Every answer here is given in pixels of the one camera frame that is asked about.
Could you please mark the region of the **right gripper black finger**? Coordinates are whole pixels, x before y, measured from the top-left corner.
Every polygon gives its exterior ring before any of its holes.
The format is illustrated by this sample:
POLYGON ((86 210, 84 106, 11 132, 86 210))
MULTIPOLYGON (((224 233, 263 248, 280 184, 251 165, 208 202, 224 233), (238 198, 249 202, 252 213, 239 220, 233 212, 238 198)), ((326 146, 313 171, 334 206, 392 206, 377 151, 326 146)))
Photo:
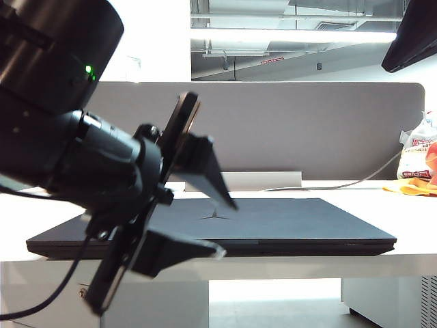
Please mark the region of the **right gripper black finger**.
POLYGON ((393 73, 436 54, 436 1, 410 1, 381 66, 393 73))

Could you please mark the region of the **left gripper white-tipped finger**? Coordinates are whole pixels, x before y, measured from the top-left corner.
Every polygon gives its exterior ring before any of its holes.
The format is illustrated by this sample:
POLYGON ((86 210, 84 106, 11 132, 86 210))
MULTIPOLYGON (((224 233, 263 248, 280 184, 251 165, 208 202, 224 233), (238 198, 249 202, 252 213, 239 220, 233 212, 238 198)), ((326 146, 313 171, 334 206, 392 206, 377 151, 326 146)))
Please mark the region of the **left gripper white-tipped finger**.
POLYGON ((156 277, 162 270, 194 258, 222 258, 226 250, 211 241, 148 230, 131 270, 156 277))

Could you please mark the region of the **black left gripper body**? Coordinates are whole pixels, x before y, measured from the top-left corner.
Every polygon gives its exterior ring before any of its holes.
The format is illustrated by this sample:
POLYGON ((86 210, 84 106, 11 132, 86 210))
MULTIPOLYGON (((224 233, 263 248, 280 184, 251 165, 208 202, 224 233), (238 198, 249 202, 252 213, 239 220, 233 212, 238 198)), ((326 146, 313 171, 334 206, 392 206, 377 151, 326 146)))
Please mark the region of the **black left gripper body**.
POLYGON ((175 161, 182 152, 185 137, 197 113, 199 102, 195 93, 180 95, 176 107, 161 135, 152 127, 140 126, 135 137, 141 142, 139 155, 142 192, 131 201, 124 201, 108 213, 94 217, 87 228, 95 234, 114 230, 115 234, 91 281, 85 301, 96 315, 104 314, 128 270, 149 274, 158 260, 152 252, 171 241, 171 237, 149 234, 147 226, 159 203, 170 204, 173 193, 165 188, 175 161))

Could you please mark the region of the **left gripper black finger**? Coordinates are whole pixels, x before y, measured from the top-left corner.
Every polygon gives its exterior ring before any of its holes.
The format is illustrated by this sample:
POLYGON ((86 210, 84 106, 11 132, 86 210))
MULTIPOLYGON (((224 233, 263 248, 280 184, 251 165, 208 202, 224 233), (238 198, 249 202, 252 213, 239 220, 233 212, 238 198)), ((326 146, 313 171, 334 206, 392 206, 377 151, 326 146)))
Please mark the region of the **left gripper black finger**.
POLYGON ((209 136, 186 134, 176 156, 172 173, 206 194, 217 204, 233 210, 238 206, 229 194, 209 136))

